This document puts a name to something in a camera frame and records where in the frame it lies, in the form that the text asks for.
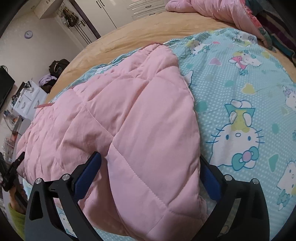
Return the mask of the green sleeve forearm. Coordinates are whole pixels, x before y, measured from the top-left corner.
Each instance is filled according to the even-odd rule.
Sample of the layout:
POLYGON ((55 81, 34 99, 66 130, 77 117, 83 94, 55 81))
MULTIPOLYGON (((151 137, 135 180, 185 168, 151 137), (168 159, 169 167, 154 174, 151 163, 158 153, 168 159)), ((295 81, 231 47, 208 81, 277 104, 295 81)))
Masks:
POLYGON ((13 208, 10 203, 8 207, 16 233, 22 238, 22 240, 25 240, 25 212, 21 208, 13 208))

